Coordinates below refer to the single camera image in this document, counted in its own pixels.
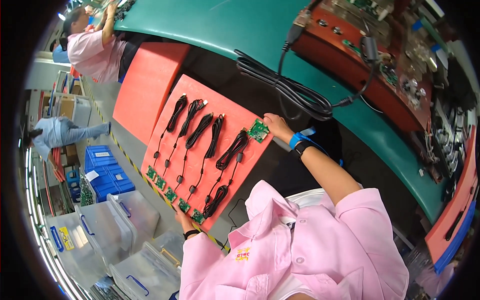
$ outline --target black smartwatch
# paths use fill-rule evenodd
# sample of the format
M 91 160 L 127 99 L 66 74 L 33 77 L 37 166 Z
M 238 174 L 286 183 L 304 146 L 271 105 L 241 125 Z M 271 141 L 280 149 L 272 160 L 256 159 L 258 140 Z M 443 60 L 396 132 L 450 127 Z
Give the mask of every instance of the black smartwatch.
M 196 230 L 196 229 L 194 229 L 194 230 L 189 230 L 189 231 L 187 231 L 187 232 L 185 232 L 185 233 L 183 234 L 183 237 L 185 238 L 185 240 L 187 240 L 190 235 L 192 235 L 192 234 L 197 234 L 197 233 L 200 233 L 200 232 L 199 232 L 198 230 Z
M 298 143 L 293 149 L 293 151 L 298 155 L 298 158 L 300 159 L 300 157 L 303 154 L 303 151 L 305 151 L 305 149 L 307 149 L 308 147 L 315 147 L 315 144 L 310 141 L 304 140 Z

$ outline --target yellow label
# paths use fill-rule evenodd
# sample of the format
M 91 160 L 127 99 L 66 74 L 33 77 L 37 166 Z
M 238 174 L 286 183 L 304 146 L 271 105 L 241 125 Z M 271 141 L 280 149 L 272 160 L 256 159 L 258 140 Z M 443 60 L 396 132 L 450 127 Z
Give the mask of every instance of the yellow label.
M 59 229 L 60 231 L 60 238 L 63 241 L 63 244 L 65 245 L 65 248 L 67 248 L 68 251 L 72 250 L 74 247 L 72 240 L 70 239 L 70 235 L 68 234 L 68 230 L 66 227 L 62 227 Z

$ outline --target black hair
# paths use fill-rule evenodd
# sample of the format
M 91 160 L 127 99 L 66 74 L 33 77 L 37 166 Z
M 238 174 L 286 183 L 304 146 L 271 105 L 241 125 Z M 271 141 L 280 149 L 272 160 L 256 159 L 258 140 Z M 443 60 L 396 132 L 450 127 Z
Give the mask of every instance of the black hair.
M 63 33 L 65 34 L 65 37 L 72 34 L 72 23 L 78 21 L 81 10 L 85 11 L 85 8 L 83 6 L 76 7 L 65 17 L 65 21 L 63 21 Z M 60 39 L 60 45 L 63 51 L 67 50 L 67 42 L 68 40 L 66 38 L 63 40 Z
M 53 47 L 55 47 L 56 43 L 57 43 L 57 40 L 54 39 L 53 42 L 50 44 L 50 52 L 53 52 Z
M 24 145 L 29 146 L 32 140 L 39 135 L 41 135 L 43 132 L 43 129 L 33 129 L 32 131 L 29 131 L 27 135 L 24 137 Z

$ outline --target blue shirt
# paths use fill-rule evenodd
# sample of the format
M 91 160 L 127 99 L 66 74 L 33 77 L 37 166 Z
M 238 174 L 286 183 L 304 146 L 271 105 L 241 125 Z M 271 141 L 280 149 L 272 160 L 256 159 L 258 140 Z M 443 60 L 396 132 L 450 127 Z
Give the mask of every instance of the blue shirt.
M 67 51 L 63 51 L 61 45 L 58 45 L 52 52 L 53 62 L 70 63 Z
M 60 136 L 60 120 L 58 117 L 40 119 L 35 125 L 35 129 L 43 129 L 43 132 L 32 141 L 38 154 L 45 161 L 47 161 L 52 148 L 63 146 Z

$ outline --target yellow and black hazard tape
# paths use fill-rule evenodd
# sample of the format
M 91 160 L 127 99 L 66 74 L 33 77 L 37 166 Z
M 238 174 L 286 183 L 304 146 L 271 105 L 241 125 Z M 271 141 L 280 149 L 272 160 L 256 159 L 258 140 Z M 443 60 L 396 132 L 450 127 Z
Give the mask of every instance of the yellow and black hazard tape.
M 102 116 L 102 113 L 100 111 L 100 109 L 98 108 L 98 105 L 96 104 L 96 101 L 93 97 L 93 94 L 92 94 L 92 90 L 90 89 L 90 85 L 87 83 L 86 80 L 82 80 L 82 82 L 84 83 L 84 88 L 86 88 L 86 90 L 88 91 L 88 94 L 90 95 L 90 99 L 92 99 L 92 102 L 98 112 L 98 114 L 100 115 L 100 118 L 102 119 L 102 122 L 105 123 L 105 119 L 103 118 Z M 148 181 L 147 177 L 142 173 L 142 171 L 140 170 L 139 167 L 137 167 L 137 165 L 132 161 L 132 159 L 130 158 L 130 156 L 128 156 L 128 154 L 125 152 L 125 150 L 123 150 L 122 146 L 120 146 L 119 142 L 117 141 L 117 139 L 115 138 L 115 135 L 113 135 L 113 132 L 112 130 L 110 130 L 110 135 L 113 139 L 113 141 L 115 142 L 115 144 L 117 145 L 117 147 L 123 152 L 123 155 L 125 155 L 125 157 L 127 158 L 127 160 L 130 162 L 130 164 L 132 165 L 132 167 L 135 169 L 135 171 L 137 171 L 137 173 L 143 178 L 143 180 L 148 184 L 148 186 L 155 192 L 155 194 L 157 194 L 163 201 L 165 201 L 165 203 L 170 206 L 170 208 L 173 209 L 172 207 L 172 203 L 170 203 L 170 201 L 168 201 L 167 199 L 165 199 L 163 197 L 162 194 L 160 194 L 160 192 L 155 188 L 153 187 L 152 183 L 150 181 Z M 197 224 L 195 222 L 192 222 L 193 224 L 193 227 L 195 227 L 195 229 L 201 231 L 201 232 L 204 232 L 205 234 L 207 234 L 207 236 L 215 243 L 217 243 L 217 245 L 219 245 L 220 247 L 222 247 L 223 249 L 225 249 L 227 252 L 230 250 L 229 247 L 225 246 L 222 242 L 220 242 L 219 240 L 217 240 L 216 238 L 214 238 L 213 236 L 211 236 L 210 234 L 208 234 L 207 232 L 203 231 L 200 227 L 197 226 Z

